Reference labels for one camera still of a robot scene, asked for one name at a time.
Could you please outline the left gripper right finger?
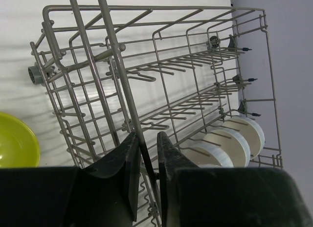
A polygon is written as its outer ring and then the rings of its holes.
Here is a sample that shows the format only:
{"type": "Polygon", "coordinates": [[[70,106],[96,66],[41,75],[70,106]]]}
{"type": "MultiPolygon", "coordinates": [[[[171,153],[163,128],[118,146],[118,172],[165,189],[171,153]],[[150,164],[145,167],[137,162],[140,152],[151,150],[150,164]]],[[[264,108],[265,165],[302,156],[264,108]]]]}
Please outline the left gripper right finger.
{"type": "Polygon", "coordinates": [[[276,168],[199,168],[167,134],[157,135],[165,227],[303,227],[306,205],[276,168]]]}

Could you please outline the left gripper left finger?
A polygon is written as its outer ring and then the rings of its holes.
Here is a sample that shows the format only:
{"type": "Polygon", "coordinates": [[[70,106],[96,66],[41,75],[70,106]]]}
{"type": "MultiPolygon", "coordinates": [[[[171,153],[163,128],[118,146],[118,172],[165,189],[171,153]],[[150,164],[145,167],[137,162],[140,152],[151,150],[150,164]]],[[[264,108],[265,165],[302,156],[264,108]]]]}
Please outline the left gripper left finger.
{"type": "Polygon", "coordinates": [[[137,218],[139,170],[140,149],[135,132],[84,169],[1,169],[0,224],[130,227],[137,218]]]}

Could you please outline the white bowl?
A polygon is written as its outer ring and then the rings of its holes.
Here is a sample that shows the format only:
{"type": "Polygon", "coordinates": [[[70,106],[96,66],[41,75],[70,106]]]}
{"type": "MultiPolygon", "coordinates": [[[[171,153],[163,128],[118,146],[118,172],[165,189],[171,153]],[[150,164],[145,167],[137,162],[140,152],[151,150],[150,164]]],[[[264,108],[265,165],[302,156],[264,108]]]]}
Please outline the white bowl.
{"type": "Polygon", "coordinates": [[[190,150],[193,152],[192,161],[200,167],[234,167],[230,156],[220,146],[198,142],[190,150]]]}
{"type": "Polygon", "coordinates": [[[248,166],[251,155],[250,146],[239,132],[230,128],[218,127],[203,139],[218,144],[228,154],[234,167],[248,166]]]}
{"type": "Polygon", "coordinates": [[[261,126],[251,118],[235,116],[222,124],[224,127],[237,130],[248,142],[250,159],[255,159],[265,145],[265,134],[261,126]]]}

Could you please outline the grey wire dish rack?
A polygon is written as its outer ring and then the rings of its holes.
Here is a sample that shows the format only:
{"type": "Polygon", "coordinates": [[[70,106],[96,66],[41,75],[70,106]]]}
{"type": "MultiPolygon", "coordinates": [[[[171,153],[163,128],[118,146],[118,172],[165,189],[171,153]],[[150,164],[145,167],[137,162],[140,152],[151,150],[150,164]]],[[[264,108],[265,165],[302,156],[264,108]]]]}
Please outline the grey wire dish rack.
{"type": "Polygon", "coordinates": [[[144,142],[135,227],[162,225],[148,175],[164,132],[191,146],[235,116],[255,120],[265,145],[249,167],[283,168],[267,14],[233,5],[111,5],[69,0],[42,11],[31,43],[34,84],[45,87],[73,162],[86,168],[130,131],[144,142]]]}

